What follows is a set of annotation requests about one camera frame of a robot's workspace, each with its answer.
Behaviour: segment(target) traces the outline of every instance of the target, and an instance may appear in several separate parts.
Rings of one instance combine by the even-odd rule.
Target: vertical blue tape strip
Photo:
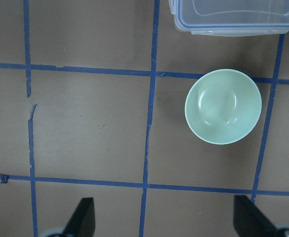
[[[30,49],[30,14],[29,0],[23,1],[24,6],[24,45],[25,45],[25,64],[26,64],[26,93],[31,96],[31,49]]]
[[[262,169],[264,152],[265,152],[265,147],[266,147],[266,140],[268,136],[268,129],[269,129],[269,124],[270,124],[270,120],[272,117],[272,110],[273,110],[274,98],[275,98],[275,93],[276,93],[276,85],[278,82],[279,68],[281,65],[281,59],[282,59],[282,53],[283,53],[283,47],[284,47],[284,39],[285,39],[285,35],[279,35],[277,55],[276,55],[276,60],[275,60],[274,73],[273,73],[274,82],[271,85],[271,90],[269,94],[265,124],[264,124],[264,129],[263,129],[263,136],[262,136],[261,146],[259,149],[255,177],[254,177],[254,182],[253,182],[253,189],[252,189],[252,195],[251,195],[251,201],[253,203],[255,202],[255,199],[256,199],[259,176],[260,176],[261,169]]]
[[[149,135],[150,135],[150,128],[152,124],[154,92],[155,92],[159,11],[160,11],[160,0],[155,0],[154,1],[154,13],[153,13],[153,27],[152,27],[150,91],[149,91],[149,98],[148,98],[148,116],[147,116],[146,138],[145,138],[145,152],[144,152],[144,176],[143,176],[144,191],[143,191],[143,195],[141,199],[139,237],[144,236],[144,228],[145,228],[145,207],[146,207],[146,194],[147,194],[147,188],[148,188]]]
[[[34,237],[38,236],[37,230],[37,208],[36,208],[36,181],[35,181],[35,159],[34,159],[34,133],[33,133],[33,116],[37,104],[33,106],[33,110],[28,120],[28,136],[30,149],[30,174],[31,174],[31,195],[32,195],[32,214],[33,214],[33,232]]]

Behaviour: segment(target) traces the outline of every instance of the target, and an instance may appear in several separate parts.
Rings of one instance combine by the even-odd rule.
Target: clear plastic container
[[[289,31],[289,0],[169,0],[175,26],[193,35],[253,36]]]

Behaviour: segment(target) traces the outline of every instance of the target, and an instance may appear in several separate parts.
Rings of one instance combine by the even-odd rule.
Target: light green bowl
[[[190,89],[185,117],[202,140],[230,144],[248,135],[262,109],[256,84],[244,73],[221,69],[201,77]]]

